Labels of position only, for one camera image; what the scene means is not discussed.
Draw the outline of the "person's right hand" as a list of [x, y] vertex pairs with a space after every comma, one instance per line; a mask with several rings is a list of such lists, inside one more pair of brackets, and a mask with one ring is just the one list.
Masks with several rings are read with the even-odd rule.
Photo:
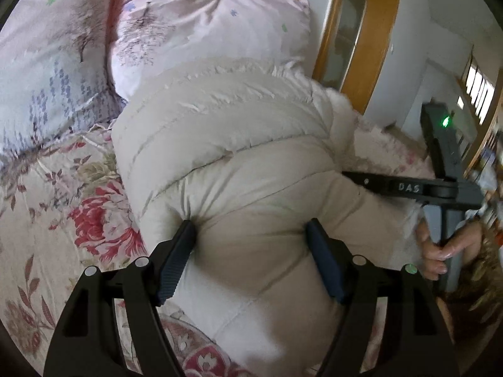
[[446, 261], [455, 256], [461, 257], [463, 265], [468, 265], [479, 254], [484, 239], [483, 226], [479, 221], [471, 221], [458, 229], [443, 247], [431, 239], [430, 229], [425, 219], [416, 227], [416, 239], [423, 258], [423, 276], [437, 281], [448, 272]]

